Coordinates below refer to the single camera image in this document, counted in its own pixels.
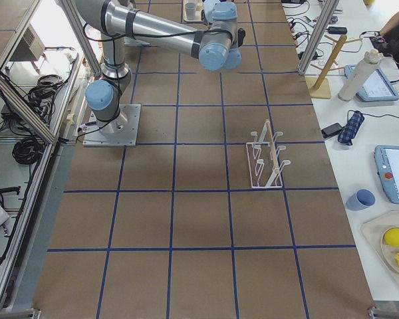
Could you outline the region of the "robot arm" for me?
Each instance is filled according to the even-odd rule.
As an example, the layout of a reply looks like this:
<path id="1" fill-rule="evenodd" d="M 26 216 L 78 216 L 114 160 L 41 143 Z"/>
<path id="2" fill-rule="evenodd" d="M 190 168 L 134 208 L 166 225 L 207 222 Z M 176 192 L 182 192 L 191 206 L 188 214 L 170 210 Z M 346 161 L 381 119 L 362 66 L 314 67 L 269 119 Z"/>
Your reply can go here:
<path id="1" fill-rule="evenodd" d="M 128 49 L 148 54 L 171 50 L 199 61 L 209 71 L 237 68 L 245 30 L 237 26 L 237 7 L 231 1 L 204 1 L 200 11 L 207 29 L 196 29 L 143 12 L 118 1 L 76 1 L 78 14 L 100 33 L 103 61 L 100 76 L 90 83 L 85 98 L 90 121 L 79 129 L 86 146 L 134 146 L 141 106 L 121 102 L 132 79 Z"/>

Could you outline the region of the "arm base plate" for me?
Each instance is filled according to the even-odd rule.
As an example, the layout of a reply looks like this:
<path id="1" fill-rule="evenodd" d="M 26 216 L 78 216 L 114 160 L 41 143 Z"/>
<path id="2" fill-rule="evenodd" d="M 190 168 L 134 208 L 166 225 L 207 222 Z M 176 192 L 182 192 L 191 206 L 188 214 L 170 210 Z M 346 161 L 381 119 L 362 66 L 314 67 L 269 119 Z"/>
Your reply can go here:
<path id="1" fill-rule="evenodd" d="M 96 123 L 96 116 L 90 112 L 93 125 L 83 130 L 83 146 L 85 147 L 120 147 L 135 146 L 141 113 L 141 104 L 121 104 L 119 116 L 111 123 Z"/>

